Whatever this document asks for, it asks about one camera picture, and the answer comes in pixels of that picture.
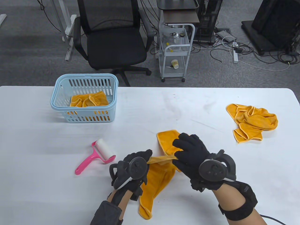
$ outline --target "chair base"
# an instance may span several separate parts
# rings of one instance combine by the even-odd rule
[[[125,75],[125,71],[141,71],[141,72],[146,72],[147,76],[151,75],[151,70],[145,67],[137,67],[137,66],[128,66],[124,68],[119,68],[119,69],[113,69],[110,73],[113,75],[120,74],[122,79],[124,80],[125,84],[127,87],[130,87],[130,84],[127,80],[127,77]]]

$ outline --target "chair wheel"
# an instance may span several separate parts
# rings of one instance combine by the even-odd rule
[[[147,71],[146,71],[146,75],[147,75],[147,76],[150,76],[151,74],[152,74],[152,71],[151,71],[151,70],[147,70]]]

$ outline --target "orange microfiber towel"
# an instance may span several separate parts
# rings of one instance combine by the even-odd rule
[[[103,91],[91,94],[78,94],[71,98],[70,107],[107,106],[109,105]]]
[[[231,104],[226,110],[238,125],[233,131],[238,143],[252,139],[261,141],[263,131],[275,130],[278,125],[277,116],[263,108]]]
[[[165,156],[151,157],[148,161],[149,172],[148,183],[142,184],[143,194],[139,199],[139,214],[146,220],[152,217],[153,200],[172,180],[176,167],[172,164],[173,159],[177,159],[174,153],[182,151],[172,145],[174,139],[179,136],[178,131],[169,130],[157,134],[158,142]]]

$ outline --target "white metal cart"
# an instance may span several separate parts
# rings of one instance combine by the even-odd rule
[[[185,26],[191,26],[193,29],[190,42]],[[194,34],[195,26],[191,23],[168,24],[167,28],[159,29],[158,59],[162,82],[165,82],[166,77],[182,77],[181,81],[185,82]],[[174,59],[178,61],[179,68],[177,69],[171,63]]]

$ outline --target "cable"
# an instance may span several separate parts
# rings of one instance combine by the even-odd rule
[[[46,14],[46,12],[45,12],[45,6],[43,5],[43,0],[40,0],[40,1],[37,0],[37,2],[40,4],[40,9],[41,9],[42,11],[44,11],[44,14],[46,15],[48,21],[52,24],[52,26],[53,26],[56,30],[58,30],[59,32],[61,32],[61,30],[58,29],[58,28],[51,22],[51,20],[49,19],[49,17],[47,16],[47,14]]]
[[[243,62],[243,61],[241,61],[241,60],[239,60],[239,62],[242,62],[242,63],[244,63],[244,64],[246,64],[246,65],[248,65],[248,66],[253,66],[253,65],[250,65],[250,64],[248,64],[248,63],[246,63],[246,62]],[[284,70],[287,70],[287,69],[290,67],[290,63],[289,63],[289,66],[288,66],[286,69],[283,69],[283,70],[268,70],[268,69],[260,68],[260,67],[257,67],[257,66],[253,66],[253,67],[255,67],[255,68],[257,68],[257,69],[261,69],[261,70],[267,70],[267,71],[277,72],[277,71],[284,71]]]
[[[155,15],[157,16],[157,18],[158,18],[158,15],[156,14],[156,12],[155,12],[155,10],[154,10],[154,8],[152,7],[152,5],[151,5],[151,3],[150,3],[150,1],[148,0],[148,2],[149,2],[149,5],[151,6],[151,8],[152,8],[152,10],[153,10],[153,12],[155,13]]]
[[[257,58],[259,61],[261,61],[261,62],[264,62],[264,63],[267,63],[267,64],[273,64],[273,63],[276,63],[276,62],[278,62],[278,60],[277,59],[275,59],[275,61],[274,62],[265,62],[265,61],[262,61],[261,59],[259,59],[257,56],[256,56],[256,52],[253,52],[253,55],[255,56],[255,58]]]
[[[260,215],[261,217],[264,217],[264,218],[267,218],[267,219],[271,219],[271,220],[274,220],[274,221],[276,221],[277,223],[280,223],[280,224],[282,224],[282,225],[286,225],[286,224],[284,224],[283,222],[281,222],[281,221],[279,221],[279,220],[276,220],[276,219],[274,219],[274,218],[272,218],[272,217],[270,217],[270,216],[264,216],[264,215]]]
[[[142,6],[143,6],[143,9],[144,9],[144,11],[145,11],[145,8],[144,8],[144,5],[145,5],[145,7],[146,7],[146,4],[144,3],[144,0],[141,0],[141,4],[142,4]],[[150,12],[150,14],[154,17],[154,19],[156,19],[156,21],[158,22],[158,20],[157,20],[157,18]]]
[[[191,51],[191,53],[192,54],[195,54],[195,53],[198,53],[198,52],[200,52],[201,51],[201,48],[198,48],[199,50],[197,51],[197,52],[193,52],[194,50],[195,50],[195,47],[194,47],[194,50],[193,51]]]
[[[222,49],[222,48],[216,48],[216,49],[213,49],[213,50],[211,50],[211,51],[209,52],[210,56],[211,56],[213,59],[215,59],[215,60],[217,60],[217,61],[223,63],[223,61],[221,61],[221,60],[219,60],[219,59],[217,59],[217,58],[214,58],[214,57],[212,56],[212,51],[215,51],[215,50],[223,50],[223,51],[226,51],[226,52],[229,52],[229,51],[227,51],[226,49]]]
[[[152,53],[151,51],[153,50],[153,49],[155,49],[156,47],[154,46],[152,49],[150,49],[150,54],[151,55],[156,55],[159,51],[157,51],[157,52],[155,52],[155,53]]]
[[[290,56],[290,57],[292,57],[292,60],[283,60],[282,56]],[[298,55],[288,55],[285,52],[277,52],[278,60],[284,64],[295,65],[295,64],[300,63],[300,56],[299,56],[299,61],[298,61],[297,56]]]
[[[158,32],[158,29],[157,29],[157,27],[156,26],[154,26],[154,24],[151,22],[151,20],[149,19],[149,17],[148,17],[148,15],[147,15],[147,13],[146,13],[146,11],[145,11],[145,8],[144,8],[144,5],[143,5],[143,3],[142,3],[142,0],[140,0],[141,1],[141,4],[142,4],[142,7],[143,7],[143,10],[144,10],[144,12],[145,12],[145,14],[146,14],[146,16],[147,16],[147,18],[148,18],[148,20],[149,20],[149,22],[152,24],[152,27]]]
[[[232,38],[232,36],[226,36],[226,37],[223,37],[223,39],[222,39],[222,41],[221,41],[221,42],[222,42],[222,45],[225,46],[226,48],[231,48],[230,46],[225,45],[226,43],[223,42],[224,38],[227,38],[227,37],[231,37],[231,38]]]

